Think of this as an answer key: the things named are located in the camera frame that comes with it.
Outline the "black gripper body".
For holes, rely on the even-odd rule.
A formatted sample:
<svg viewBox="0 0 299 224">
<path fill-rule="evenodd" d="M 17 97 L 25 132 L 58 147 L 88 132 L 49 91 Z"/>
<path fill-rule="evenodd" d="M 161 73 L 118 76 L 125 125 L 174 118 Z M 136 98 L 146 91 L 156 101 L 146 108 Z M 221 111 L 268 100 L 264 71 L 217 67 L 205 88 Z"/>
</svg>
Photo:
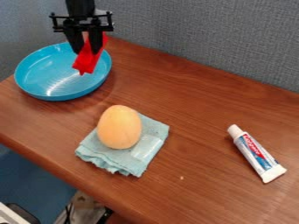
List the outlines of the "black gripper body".
<svg viewBox="0 0 299 224">
<path fill-rule="evenodd" d="M 49 15 L 54 32 L 63 32 L 69 28 L 84 32 L 93 27 L 104 32 L 113 31 L 112 12 L 97 10 L 94 0 L 63 0 L 63 2 L 67 15 L 59 16 L 54 13 Z"/>
</svg>

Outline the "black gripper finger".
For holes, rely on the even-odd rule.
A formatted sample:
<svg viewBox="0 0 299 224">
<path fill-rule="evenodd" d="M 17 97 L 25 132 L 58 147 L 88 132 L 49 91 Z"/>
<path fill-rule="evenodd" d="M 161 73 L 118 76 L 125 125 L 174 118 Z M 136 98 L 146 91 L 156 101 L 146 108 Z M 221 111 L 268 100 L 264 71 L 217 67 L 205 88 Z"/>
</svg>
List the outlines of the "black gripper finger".
<svg viewBox="0 0 299 224">
<path fill-rule="evenodd" d="M 102 46 L 102 31 L 100 30 L 98 27 L 92 27 L 88 30 L 88 41 L 90 44 L 92 53 L 97 54 Z"/>
<path fill-rule="evenodd" d="M 72 51 L 76 54 L 78 54 L 81 47 L 84 46 L 84 38 L 82 38 L 81 31 L 76 30 L 72 27 L 66 27 L 63 29 L 63 34 L 65 34 L 66 40 L 69 42 Z"/>
</svg>

